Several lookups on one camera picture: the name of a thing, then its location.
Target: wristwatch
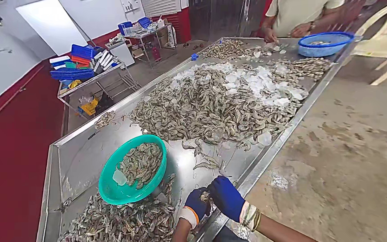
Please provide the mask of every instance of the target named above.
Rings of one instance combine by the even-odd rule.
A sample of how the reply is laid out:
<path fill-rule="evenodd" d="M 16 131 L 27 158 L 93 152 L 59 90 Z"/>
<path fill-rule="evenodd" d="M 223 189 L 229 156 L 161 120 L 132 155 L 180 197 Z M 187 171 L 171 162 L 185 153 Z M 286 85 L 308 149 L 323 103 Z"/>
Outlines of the wristwatch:
<path fill-rule="evenodd" d="M 310 32 L 312 29 L 314 29 L 316 27 L 316 22 L 315 21 L 310 21 L 310 28 L 308 29 L 308 31 Z"/>

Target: beige shirt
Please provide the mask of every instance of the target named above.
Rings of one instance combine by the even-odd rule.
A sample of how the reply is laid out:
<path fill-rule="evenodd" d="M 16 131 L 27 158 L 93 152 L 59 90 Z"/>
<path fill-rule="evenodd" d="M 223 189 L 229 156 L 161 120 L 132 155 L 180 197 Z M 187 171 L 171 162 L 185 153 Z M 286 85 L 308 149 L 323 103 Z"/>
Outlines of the beige shirt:
<path fill-rule="evenodd" d="M 273 29 L 277 37 L 287 37 L 299 24 L 317 19 L 324 8 L 333 9 L 343 4 L 344 0 L 273 0 L 266 16 L 277 14 Z"/>

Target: blue glove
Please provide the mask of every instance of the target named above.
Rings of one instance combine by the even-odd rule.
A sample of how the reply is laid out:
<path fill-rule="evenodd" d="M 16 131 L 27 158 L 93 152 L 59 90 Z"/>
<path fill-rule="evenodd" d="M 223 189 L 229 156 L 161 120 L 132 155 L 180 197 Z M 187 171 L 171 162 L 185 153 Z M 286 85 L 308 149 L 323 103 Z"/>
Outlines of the blue glove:
<path fill-rule="evenodd" d="M 218 209 L 228 218 L 239 223 L 245 200 L 229 179 L 218 176 L 207 188 Z"/>
<path fill-rule="evenodd" d="M 202 192 L 208 192 L 208 189 L 200 187 L 191 191 L 185 202 L 185 206 L 190 207 L 196 213 L 198 220 L 201 220 L 205 214 L 210 215 L 210 202 L 201 201 Z"/>
<path fill-rule="evenodd" d="M 200 196 L 202 192 L 207 192 L 206 187 L 200 187 L 193 190 L 186 199 L 185 206 L 179 212 L 179 217 L 186 219 L 192 226 L 192 229 L 200 222 L 204 217 L 210 214 L 210 202 L 201 201 Z"/>

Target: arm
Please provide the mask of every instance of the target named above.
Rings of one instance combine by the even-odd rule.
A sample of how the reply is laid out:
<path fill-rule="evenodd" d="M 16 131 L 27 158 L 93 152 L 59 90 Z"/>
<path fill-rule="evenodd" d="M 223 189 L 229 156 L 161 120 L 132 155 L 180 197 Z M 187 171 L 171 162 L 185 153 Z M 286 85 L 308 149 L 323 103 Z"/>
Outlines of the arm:
<path fill-rule="evenodd" d="M 201 195 L 207 188 L 193 190 L 186 199 L 185 206 L 179 212 L 177 227 L 172 236 L 172 242 L 186 242 L 189 231 L 194 229 L 199 221 L 210 214 L 210 203 L 201 201 Z"/>
<path fill-rule="evenodd" d="M 274 242 L 315 242 L 314 239 L 261 214 L 255 206 L 241 197 L 226 177 L 218 176 L 208 189 L 215 205 L 224 215 Z"/>
<path fill-rule="evenodd" d="M 186 242 L 190 230 L 191 223 L 182 217 L 179 218 L 171 242 Z"/>
<path fill-rule="evenodd" d="M 273 30 L 273 24 L 277 19 L 278 6 L 277 0 L 273 0 L 270 4 L 270 8 L 265 14 L 264 22 L 262 23 L 261 30 L 264 33 L 264 41 L 271 43 L 277 42 L 277 35 Z"/>
<path fill-rule="evenodd" d="M 322 17 L 314 21 L 303 23 L 291 31 L 291 37 L 300 38 L 306 36 L 314 28 L 320 28 L 335 23 L 340 14 L 344 1 L 332 0 L 325 5 Z"/>
<path fill-rule="evenodd" d="M 256 231 L 274 242 L 316 242 L 316 240 L 276 222 L 263 214 L 261 214 L 261 220 Z"/>
<path fill-rule="evenodd" d="M 275 16 L 266 16 L 264 19 L 264 23 L 261 26 L 261 30 L 264 33 L 264 41 L 265 42 L 277 42 L 276 32 L 273 30 L 274 21 L 276 21 L 277 15 Z"/>

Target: metal rack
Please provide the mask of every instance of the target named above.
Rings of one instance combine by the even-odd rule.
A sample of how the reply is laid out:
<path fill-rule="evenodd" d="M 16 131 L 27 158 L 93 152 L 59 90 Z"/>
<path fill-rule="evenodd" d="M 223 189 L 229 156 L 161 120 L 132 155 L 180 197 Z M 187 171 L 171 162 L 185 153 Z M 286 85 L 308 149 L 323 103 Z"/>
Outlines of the metal rack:
<path fill-rule="evenodd" d="M 170 26 L 171 31 L 172 31 L 172 23 L 168 23 L 168 24 L 165 24 L 165 26 L 160 27 L 160 28 L 158 28 L 157 30 L 155 30 L 155 31 L 153 31 L 153 32 L 147 32 L 147 33 L 145 33 L 145 34 L 143 34 L 143 35 L 140 35 L 140 34 L 138 34 L 138 33 L 133 33 L 132 35 L 127 35 L 127 36 L 125 36 L 125 37 L 127 37 L 127 38 L 137 39 L 137 40 L 140 41 L 140 43 L 141 43 L 140 48 L 142 49 L 143 53 L 146 55 L 147 61 L 146 61 L 146 60 L 143 60 L 142 58 L 138 58 L 138 59 L 141 60 L 141 61 L 143 61 L 143 62 L 148 62 L 151 69 L 153 69 L 153 66 L 156 65 L 157 63 L 156 63 L 155 61 L 153 61 L 153 60 L 151 59 L 152 57 L 151 57 L 151 56 L 149 57 L 149 54 L 147 53 L 148 50 L 146 49 L 145 42 L 143 41 L 143 39 L 145 39 L 146 37 L 156 35 L 156 38 L 158 39 L 159 47 L 160 47 L 161 49 L 170 49 L 170 50 L 174 50 L 174 51 L 175 51 L 175 52 L 173 52 L 171 55 L 166 56 L 165 58 L 162 58 L 161 61 L 163 61 L 164 59 L 169 58 L 170 56 L 173 56 L 173 55 L 176 55 L 176 54 L 177 54 L 177 48 L 176 48 L 176 47 L 165 47 L 165 46 L 163 46 L 165 43 L 161 43 L 161 42 L 159 41 L 158 32 L 159 32 L 160 30 L 163 30 L 163 29 L 167 28 L 168 26 Z"/>
<path fill-rule="evenodd" d="M 119 78 L 112 81 L 110 76 L 117 74 Z M 92 84 L 96 84 L 99 87 L 98 91 L 91 91 L 89 93 L 93 94 L 95 97 L 101 97 L 103 93 L 107 94 L 111 99 L 116 97 L 117 95 L 131 89 L 132 91 L 137 91 L 142 86 L 134 80 L 131 73 L 129 72 L 128 68 L 126 67 L 125 63 L 120 63 L 116 65 L 115 67 L 108 69 L 104 71 L 103 73 L 79 84 L 73 89 L 68 90 L 67 92 L 63 94 L 59 94 L 62 89 L 62 84 L 59 85 L 59 91 L 58 91 L 58 98 L 61 100 L 65 105 L 70 107 L 72 110 L 77 112 L 80 116 L 83 118 L 89 120 L 92 118 L 92 116 L 89 118 L 83 113 L 79 112 L 78 106 L 80 102 L 78 102 L 77 99 L 72 99 L 70 97 L 74 96 L 75 93 L 81 92 L 81 90 L 84 90 L 85 87 L 90 86 Z"/>

